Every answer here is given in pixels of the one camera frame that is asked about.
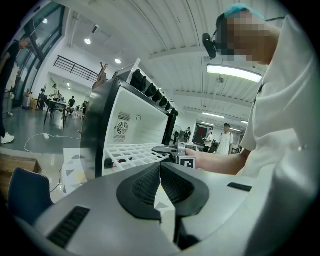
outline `rectangular ceiling light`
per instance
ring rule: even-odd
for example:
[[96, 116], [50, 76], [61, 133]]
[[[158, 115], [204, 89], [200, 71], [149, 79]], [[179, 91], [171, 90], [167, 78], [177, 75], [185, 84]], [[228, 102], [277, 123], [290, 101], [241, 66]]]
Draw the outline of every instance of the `rectangular ceiling light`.
[[206, 71], [208, 73], [221, 74], [221, 75], [233, 76], [237, 78], [248, 79], [256, 83], [259, 83], [260, 80], [262, 79], [262, 75], [258, 73], [251, 72], [242, 68], [232, 67], [232, 66], [208, 64], [206, 66]]
[[216, 117], [216, 118], [226, 118], [225, 116], [222, 115], [217, 115], [217, 114], [209, 114], [209, 113], [202, 113], [206, 116], [212, 116], [212, 117]]
[[205, 124], [205, 125], [208, 125], [208, 126], [216, 126], [215, 124], [208, 123], [208, 122], [201, 122], [201, 124]]

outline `white grid shelf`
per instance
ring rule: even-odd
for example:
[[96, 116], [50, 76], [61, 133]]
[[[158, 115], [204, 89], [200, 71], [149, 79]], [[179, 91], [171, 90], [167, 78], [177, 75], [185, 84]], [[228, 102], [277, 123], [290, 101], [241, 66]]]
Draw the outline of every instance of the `white grid shelf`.
[[111, 158], [114, 162], [115, 167], [112, 170], [120, 172], [132, 167], [161, 162], [169, 158], [168, 155], [152, 151], [154, 147], [159, 146], [163, 146], [163, 144], [107, 145], [104, 153], [106, 158]]

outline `headphones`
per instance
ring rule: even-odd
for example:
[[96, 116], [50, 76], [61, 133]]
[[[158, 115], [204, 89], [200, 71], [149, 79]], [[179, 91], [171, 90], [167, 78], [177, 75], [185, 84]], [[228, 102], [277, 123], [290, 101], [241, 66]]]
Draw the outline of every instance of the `headphones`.
[[[225, 14], [221, 14], [217, 19], [216, 19], [216, 30], [213, 33], [213, 36], [211, 37], [208, 33], [204, 33], [202, 35], [202, 43], [209, 54], [209, 57], [211, 59], [215, 59], [217, 57], [217, 52], [222, 53], [222, 55], [227, 55], [227, 56], [233, 56], [234, 55], [234, 50], [233, 49], [228, 49], [227, 43], [223, 42], [221, 38], [221, 31], [217, 35], [217, 40], [214, 40], [214, 37], [218, 31], [218, 28], [221, 28], [222, 26], [222, 21], [225, 18]], [[275, 20], [283, 20], [285, 17], [277, 17], [277, 18], [271, 18], [265, 20], [266, 22], [272, 22]]]

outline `railing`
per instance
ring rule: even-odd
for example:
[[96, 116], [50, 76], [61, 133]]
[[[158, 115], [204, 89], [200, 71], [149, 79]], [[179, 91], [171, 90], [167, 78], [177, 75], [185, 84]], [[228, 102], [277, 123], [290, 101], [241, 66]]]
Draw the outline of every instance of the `railing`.
[[68, 71], [72, 74], [75, 74], [79, 77], [82, 77], [84, 79], [87, 79], [93, 83], [95, 83], [98, 79], [98, 74], [96, 72], [93, 72], [92, 70], [84, 66], [81, 66], [60, 55], [58, 55], [58, 58], [56, 59], [54, 66], [61, 68], [65, 71]]

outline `shoe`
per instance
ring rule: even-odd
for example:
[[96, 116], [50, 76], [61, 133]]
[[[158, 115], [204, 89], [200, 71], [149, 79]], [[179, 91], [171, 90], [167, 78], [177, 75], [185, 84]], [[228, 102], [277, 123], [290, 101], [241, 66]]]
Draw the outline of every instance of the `shoe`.
[[14, 139], [15, 136], [11, 136], [9, 133], [6, 133], [4, 137], [1, 137], [1, 144], [13, 142]]

